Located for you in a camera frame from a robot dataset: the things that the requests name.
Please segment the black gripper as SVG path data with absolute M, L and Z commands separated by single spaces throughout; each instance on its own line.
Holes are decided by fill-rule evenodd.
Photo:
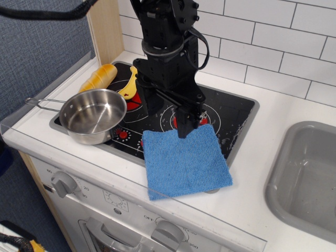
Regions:
M 136 89 L 149 116 L 170 102 L 176 107 L 179 138 L 185 139 L 198 128 L 205 95 L 195 82 L 201 68 L 197 48 L 183 48 L 170 57 L 147 55 L 146 59 L 135 59 L 133 65 L 138 70 Z

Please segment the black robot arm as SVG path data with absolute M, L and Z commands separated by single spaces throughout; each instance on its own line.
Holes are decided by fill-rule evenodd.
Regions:
M 146 59 L 135 59 L 138 94 L 148 115 L 168 101 L 175 105 L 179 138 L 198 128 L 204 114 L 205 95 L 195 82 L 198 41 L 205 37 L 194 28 L 199 20 L 194 1 L 132 1 L 142 28 L 142 50 Z

